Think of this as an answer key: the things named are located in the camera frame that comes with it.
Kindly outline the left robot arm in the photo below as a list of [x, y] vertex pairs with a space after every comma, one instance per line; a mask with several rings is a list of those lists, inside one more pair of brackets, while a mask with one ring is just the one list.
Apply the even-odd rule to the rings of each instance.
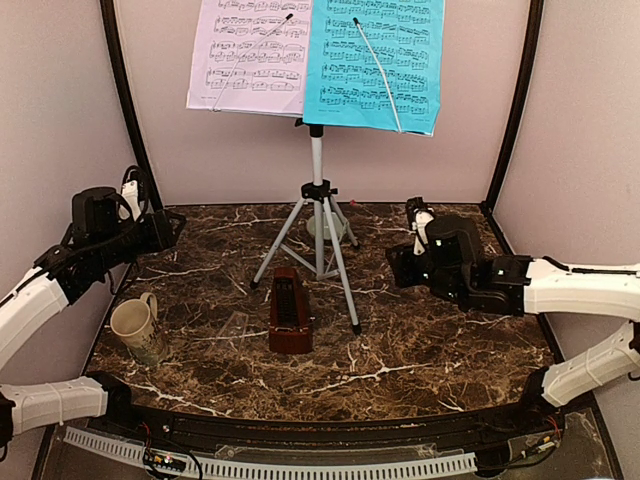
[[[165, 209], [151, 212], [130, 182], [119, 194], [96, 187], [72, 199], [72, 222], [1, 302], [1, 361], [8, 360], [48, 320], [74, 304], [96, 282], [138, 256], [176, 245], [186, 219]], [[102, 417], [120, 436], [141, 427], [131, 391], [104, 372], [57, 383], [1, 387], [1, 444], [28, 430], [68, 420]]]

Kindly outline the purple sheet music page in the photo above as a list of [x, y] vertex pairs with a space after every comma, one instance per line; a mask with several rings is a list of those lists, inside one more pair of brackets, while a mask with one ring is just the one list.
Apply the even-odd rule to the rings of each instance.
[[303, 114], [311, 1], [204, 1], [186, 107], [287, 117]]

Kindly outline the blue sheet music page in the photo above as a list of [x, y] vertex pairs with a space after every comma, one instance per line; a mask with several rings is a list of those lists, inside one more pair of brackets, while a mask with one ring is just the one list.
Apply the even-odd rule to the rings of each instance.
[[444, 18], [442, 1], [315, 2], [304, 121], [432, 135]]

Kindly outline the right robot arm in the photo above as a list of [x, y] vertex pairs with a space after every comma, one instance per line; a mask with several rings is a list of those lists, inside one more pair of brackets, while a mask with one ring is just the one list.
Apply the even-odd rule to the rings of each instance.
[[510, 424], [534, 432], [574, 398], [639, 367], [639, 267], [563, 264], [549, 256], [483, 253], [474, 222], [419, 210], [411, 245], [386, 251], [400, 288], [425, 285], [461, 310], [523, 316], [582, 313], [620, 317], [624, 324], [577, 356], [531, 374]]

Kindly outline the clear plastic metronome cover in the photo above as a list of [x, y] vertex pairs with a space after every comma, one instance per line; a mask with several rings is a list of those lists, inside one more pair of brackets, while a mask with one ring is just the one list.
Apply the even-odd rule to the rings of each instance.
[[247, 313], [234, 311], [213, 335], [206, 356], [213, 358], [240, 354], [251, 340], [263, 340], [266, 335], [267, 330], [255, 326]]

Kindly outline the brown wooden metronome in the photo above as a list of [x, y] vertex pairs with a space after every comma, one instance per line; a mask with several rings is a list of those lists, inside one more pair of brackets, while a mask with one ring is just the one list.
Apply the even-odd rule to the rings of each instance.
[[307, 354], [313, 350], [313, 321], [308, 295], [293, 267], [274, 270], [269, 349], [281, 354]]

